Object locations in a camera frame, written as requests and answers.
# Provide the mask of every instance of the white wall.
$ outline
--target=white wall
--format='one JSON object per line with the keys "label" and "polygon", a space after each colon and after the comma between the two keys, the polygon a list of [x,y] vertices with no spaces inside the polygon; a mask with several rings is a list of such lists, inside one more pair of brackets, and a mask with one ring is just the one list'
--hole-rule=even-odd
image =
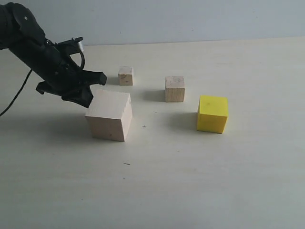
{"label": "white wall", "polygon": [[305,35],[304,0],[16,0],[54,42],[184,42]]}

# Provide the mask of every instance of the black robotic arm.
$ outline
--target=black robotic arm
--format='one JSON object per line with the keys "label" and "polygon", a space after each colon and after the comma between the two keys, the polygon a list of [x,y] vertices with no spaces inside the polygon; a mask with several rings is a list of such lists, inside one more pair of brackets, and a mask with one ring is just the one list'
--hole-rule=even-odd
{"label": "black robotic arm", "polygon": [[[82,40],[52,43],[29,9],[18,3],[0,5],[0,50],[9,49],[44,80],[36,88],[39,93],[88,108],[93,99],[90,85],[105,85],[107,77],[83,69]],[[81,54],[81,66],[70,57],[76,53]]]}

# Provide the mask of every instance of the small wooden cube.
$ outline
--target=small wooden cube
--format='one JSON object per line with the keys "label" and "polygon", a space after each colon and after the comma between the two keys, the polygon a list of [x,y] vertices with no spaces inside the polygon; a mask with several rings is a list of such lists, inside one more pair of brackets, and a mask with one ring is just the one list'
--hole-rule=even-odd
{"label": "small wooden cube", "polygon": [[119,69],[120,85],[133,85],[133,67],[123,66]]}
{"label": "small wooden cube", "polygon": [[132,120],[130,94],[97,90],[86,120],[93,138],[125,142]]}
{"label": "small wooden cube", "polygon": [[200,96],[197,130],[222,134],[228,118],[228,100],[223,97]]}
{"label": "small wooden cube", "polygon": [[165,78],[165,101],[183,102],[185,85],[183,76],[167,76]]}

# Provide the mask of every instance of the white table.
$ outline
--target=white table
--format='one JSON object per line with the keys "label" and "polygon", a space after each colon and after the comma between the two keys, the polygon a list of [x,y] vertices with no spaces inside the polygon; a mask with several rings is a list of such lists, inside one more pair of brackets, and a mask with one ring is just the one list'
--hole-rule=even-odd
{"label": "white table", "polygon": [[[304,228],[305,38],[85,55],[109,76],[104,89],[131,93],[128,140],[92,139],[86,109],[40,95],[33,74],[0,118],[0,228]],[[0,63],[2,110],[28,67],[9,51]],[[121,65],[135,68],[134,86],[117,85]],[[184,103],[163,102],[169,75],[185,77]],[[195,130],[202,94],[228,98],[224,134]]]}

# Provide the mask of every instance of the cube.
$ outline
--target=cube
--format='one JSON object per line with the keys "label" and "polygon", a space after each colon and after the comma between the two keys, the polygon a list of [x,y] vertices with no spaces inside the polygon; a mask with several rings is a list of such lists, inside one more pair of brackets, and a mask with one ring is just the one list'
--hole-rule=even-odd
{"label": "cube", "polygon": [[183,76],[167,76],[165,78],[165,101],[183,102],[185,85]]}
{"label": "cube", "polygon": [[130,94],[97,90],[85,117],[93,138],[125,142],[132,121]]}
{"label": "cube", "polygon": [[227,98],[202,95],[198,107],[197,130],[222,134],[228,118]]}
{"label": "cube", "polygon": [[133,67],[123,66],[119,69],[120,85],[133,85]]}

